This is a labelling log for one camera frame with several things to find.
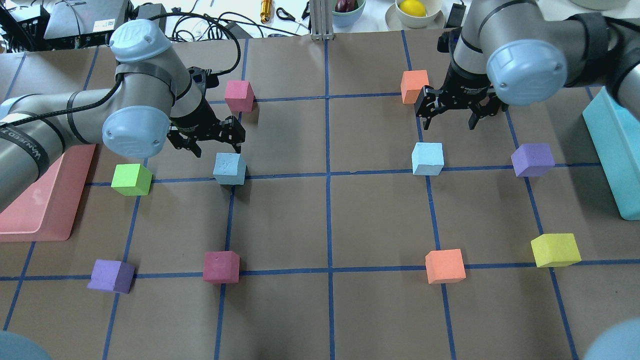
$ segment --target yellow tube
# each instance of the yellow tube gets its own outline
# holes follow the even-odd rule
[[[262,8],[260,9],[260,21],[264,24],[271,20],[271,7],[273,0],[262,0]]]

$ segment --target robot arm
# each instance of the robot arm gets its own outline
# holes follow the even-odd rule
[[[544,101],[563,86],[607,85],[640,118],[640,19],[599,13],[546,21],[534,0],[474,1],[464,27],[444,34],[451,64],[441,89],[426,86],[416,116],[471,109],[469,128],[508,104]]]
[[[204,98],[207,73],[186,69],[153,22],[125,23],[110,46],[121,63],[111,90],[25,95],[2,103],[0,211],[73,145],[104,142],[123,156],[146,158],[160,152],[167,137],[198,157],[199,140],[226,142],[240,152],[242,125],[235,117],[216,118]]]

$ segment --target yellow fruit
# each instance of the yellow fruit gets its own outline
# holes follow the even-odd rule
[[[427,16],[427,9],[418,0],[404,0],[402,3],[400,3],[400,10],[402,10],[405,14],[411,16]]]

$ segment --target sticker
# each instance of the sticker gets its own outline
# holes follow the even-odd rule
[[[113,30],[116,26],[116,19],[98,20],[93,23],[93,32]]]

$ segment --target light blue cube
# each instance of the light blue cube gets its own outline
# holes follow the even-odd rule
[[[620,216],[640,220],[640,121],[604,87],[582,114]]]
[[[240,154],[219,152],[216,154],[216,166],[213,176],[220,185],[244,185],[246,163]]]
[[[435,176],[444,167],[442,143],[419,142],[411,153],[414,175]]]

